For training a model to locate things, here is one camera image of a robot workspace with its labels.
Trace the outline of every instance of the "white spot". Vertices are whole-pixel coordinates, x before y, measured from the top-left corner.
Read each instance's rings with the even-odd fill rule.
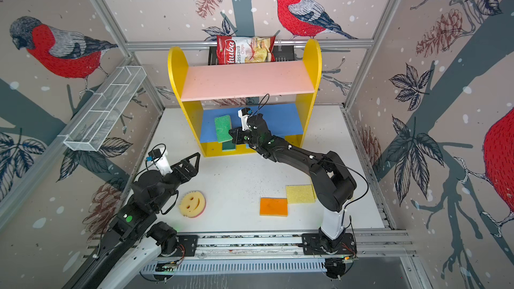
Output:
[[[34,229],[41,229],[46,223],[46,218],[41,218],[39,220],[37,220],[36,222],[34,222],[34,224],[32,225],[32,227]]]
[[[79,256],[80,251],[75,252],[75,254],[71,258],[69,258],[68,262],[66,262],[66,264],[64,265],[63,272],[66,272],[66,270],[68,270],[75,263],[75,261],[77,261]]]
[[[465,267],[460,267],[460,273],[464,276],[471,277],[471,272],[469,272]]]

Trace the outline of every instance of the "dark green sponge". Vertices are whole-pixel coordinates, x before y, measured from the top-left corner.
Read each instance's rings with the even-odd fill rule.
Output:
[[[232,140],[232,137],[228,133],[228,131],[232,129],[230,115],[216,117],[214,119],[214,125],[216,126],[216,137],[218,139],[218,143]]]

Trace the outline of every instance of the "white table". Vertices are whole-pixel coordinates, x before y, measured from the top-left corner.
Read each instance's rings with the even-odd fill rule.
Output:
[[[158,143],[166,144],[170,164],[200,151],[181,109],[164,111],[150,149]],[[303,148],[318,153],[335,151],[345,165],[364,174],[338,106],[314,107]],[[366,183],[353,176],[357,198],[366,190]],[[310,183],[305,173],[258,154],[201,157],[198,175],[178,188],[177,207],[167,215],[158,215],[157,221],[168,223],[179,233],[316,230],[323,215],[319,201],[288,205],[288,217],[259,215],[261,197],[286,197],[286,185]],[[204,212],[193,219],[178,210],[181,199],[191,191],[202,192],[207,201]],[[164,210],[173,201],[172,197]],[[371,192],[352,203],[347,212],[355,229],[384,227]]]

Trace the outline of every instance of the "wall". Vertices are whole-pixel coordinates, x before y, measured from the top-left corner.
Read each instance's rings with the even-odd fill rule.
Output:
[[[305,4],[305,13],[313,7],[325,10],[328,18],[341,27],[340,33],[319,33],[297,20],[279,20],[278,0],[105,0],[127,41],[212,40],[215,35],[272,36],[290,39],[315,37],[344,39],[344,33],[356,38],[372,38],[387,0],[314,0]],[[352,52],[323,52],[326,82],[317,102],[340,104],[357,73],[364,49]],[[157,86],[171,89],[166,69],[166,54],[137,52],[141,63],[159,73],[150,72]],[[206,64],[207,52],[186,53],[190,64]],[[163,96],[167,106],[176,100]],[[219,101],[204,104],[220,104]]]
[[[514,281],[512,16],[514,0],[402,0],[350,110],[434,287]]]
[[[89,91],[79,93],[85,89],[83,77],[89,74],[88,88],[97,89],[106,76],[102,69],[112,73],[123,56],[110,44],[112,37],[88,0],[0,0],[0,11],[2,205],[92,96]],[[61,37],[54,43],[54,37],[39,40],[41,28],[34,32],[27,24],[10,32],[11,24],[22,16],[78,33],[56,31]],[[19,37],[20,50],[11,33]],[[24,47],[28,41],[21,41],[29,39],[28,34],[35,43],[33,50]],[[111,49],[101,56],[98,50],[103,48]],[[55,159],[48,176],[0,234],[0,287],[64,285],[114,214],[157,116],[140,88],[99,152],[67,151]]]

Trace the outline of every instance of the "red chips bag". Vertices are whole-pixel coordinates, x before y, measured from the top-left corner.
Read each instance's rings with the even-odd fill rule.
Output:
[[[275,61],[273,37],[217,36],[216,55],[218,64],[243,64],[248,62]]]

